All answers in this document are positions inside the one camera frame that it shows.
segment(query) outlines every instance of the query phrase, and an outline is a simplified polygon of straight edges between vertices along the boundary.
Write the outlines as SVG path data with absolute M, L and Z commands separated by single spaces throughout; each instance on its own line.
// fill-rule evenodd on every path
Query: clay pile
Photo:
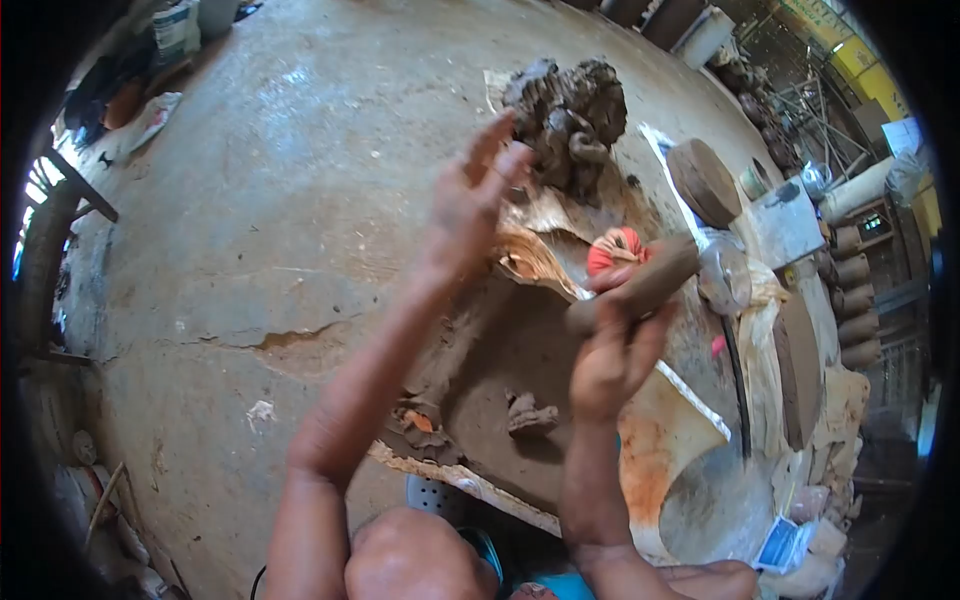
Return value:
M 588 59 L 562 71 L 552 59 L 537 59 L 514 74 L 503 106 L 516 111 L 514 139 L 537 152 L 539 183 L 596 205 L 610 148 L 627 126 L 613 67 Z

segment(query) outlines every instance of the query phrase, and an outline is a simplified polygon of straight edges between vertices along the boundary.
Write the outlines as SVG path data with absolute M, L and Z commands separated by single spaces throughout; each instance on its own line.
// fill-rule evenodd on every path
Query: wooden stick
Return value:
M 93 517 L 90 519 L 90 526 L 86 528 L 86 539 L 84 540 L 84 550 L 83 553 L 86 554 L 90 549 L 90 539 L 93 537 L 93 530 L 97 528 L 97 521 L 100 520 L 100 513 L 104 511 L 104 507 L 107 506 L 109 502 L 110 495 L 113 493 L 113 489 L 117 487 L 117 482 L 120 481 L 120 473 L 127 472 L 127 466 L 123 461 L 120 461 L 120 464 L 117 465 L 117 468 L 113 470 L 113 474 L 110 476 L 110 480 L 107 482 L 107 488 L 104 490 L 104 495 L 100 496 L 100 501 L 97 502 L 97 508 L 93 511 Z

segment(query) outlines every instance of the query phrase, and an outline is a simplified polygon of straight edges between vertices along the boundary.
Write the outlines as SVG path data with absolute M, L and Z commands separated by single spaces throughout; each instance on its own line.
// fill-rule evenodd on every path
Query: pink object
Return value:
M 710 342 L 710 358 L 716 358 L 720 355 L 720 352 L 723 351 L 723 348 L 727 347 L 727 340 L 722 336 L 718 335 L 713 338 L 713 341 Z

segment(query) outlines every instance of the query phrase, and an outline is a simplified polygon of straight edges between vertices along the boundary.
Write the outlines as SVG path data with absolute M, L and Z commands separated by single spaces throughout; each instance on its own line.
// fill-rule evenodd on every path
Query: plastic bag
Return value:
M 920 180 L 924 178 L 927 165 L 923 147 L 919 148 L 916 154 L 904 150 L 894 158 L 890 171 L 887 172 L 887 188 L 890 190 L 890 198 L 894 204 L 900 208 L 910 207 L 914 196 L 917 195 L 917 188 L 920 187 Z
M 152 98 L 133 122 L 124 127 L 126 137 L 117 154 L 125 157 L 150 141 L 170 120 L 170 115 L 182 97 L 183 94 L 178 91 L 168 91 Z
M 154 12 L 154 39 L 160 65 L 174 64 L 200 50 L 200 0 L 182 0 L 166 11 Z

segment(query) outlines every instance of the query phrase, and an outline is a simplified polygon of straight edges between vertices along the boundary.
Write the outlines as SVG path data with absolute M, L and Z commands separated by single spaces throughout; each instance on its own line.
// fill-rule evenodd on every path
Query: red cloth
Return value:
M 619 251 L 614 256 L 611 248 Z M 631 228 L 609 229 L 597 238 L 587 253 L 587 275 L 595 276 L 614 264 L 624 264 L 631 261 L 643 264 L 648 258 L 647 249 L 640 245 L 640 236 Z

